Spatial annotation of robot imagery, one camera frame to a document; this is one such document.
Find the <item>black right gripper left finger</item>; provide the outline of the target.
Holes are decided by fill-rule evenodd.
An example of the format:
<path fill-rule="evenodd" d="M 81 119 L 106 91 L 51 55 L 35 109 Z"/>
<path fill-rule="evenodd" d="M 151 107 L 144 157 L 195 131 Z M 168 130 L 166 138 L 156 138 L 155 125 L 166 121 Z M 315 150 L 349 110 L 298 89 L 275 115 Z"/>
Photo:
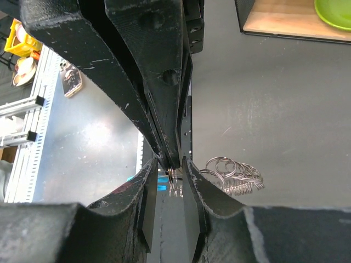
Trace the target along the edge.
<path fill-rule="evenodd" d="M 151 252 L 156 159 L 89 206 L 1 205 L 1 262 L 145 262 Z"/>

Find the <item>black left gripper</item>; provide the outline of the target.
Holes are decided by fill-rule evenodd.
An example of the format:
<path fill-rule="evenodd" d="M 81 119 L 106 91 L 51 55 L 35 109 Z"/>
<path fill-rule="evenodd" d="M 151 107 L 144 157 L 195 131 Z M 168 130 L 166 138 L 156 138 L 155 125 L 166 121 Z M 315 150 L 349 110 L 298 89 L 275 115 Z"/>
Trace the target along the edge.
<path fill-rule="evenodd" d="M 137 108 L 128 118 L 164 168 L 181 166 L 180 123 L 187 88 L 182 78 L 192 54 L 203 50 L 204 0 L 105 1 L 105 10 L 141 75 Z M 186 39 L 185 21 L 189 46 Z"/>

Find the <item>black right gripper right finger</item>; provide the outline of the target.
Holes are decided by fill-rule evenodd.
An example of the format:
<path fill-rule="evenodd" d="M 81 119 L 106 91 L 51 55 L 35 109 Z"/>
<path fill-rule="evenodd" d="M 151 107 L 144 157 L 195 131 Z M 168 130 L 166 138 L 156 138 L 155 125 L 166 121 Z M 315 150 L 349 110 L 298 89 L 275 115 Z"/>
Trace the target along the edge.
<path fill-rule="evenodd" d="M 350 262 L 349 208 L 246 206 L 182 168 L 191 262 Z"/>

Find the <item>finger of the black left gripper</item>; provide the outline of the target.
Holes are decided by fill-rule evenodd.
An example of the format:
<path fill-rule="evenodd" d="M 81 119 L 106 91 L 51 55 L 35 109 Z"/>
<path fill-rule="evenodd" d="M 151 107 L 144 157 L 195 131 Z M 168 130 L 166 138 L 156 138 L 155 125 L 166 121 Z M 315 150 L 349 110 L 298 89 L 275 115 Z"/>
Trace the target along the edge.
<path fill-rule="evenodd" d="M 19 1 L 25 30 L 94 82 L 170 166 L 151 119 L 143 78 L 104 1 Z"/>

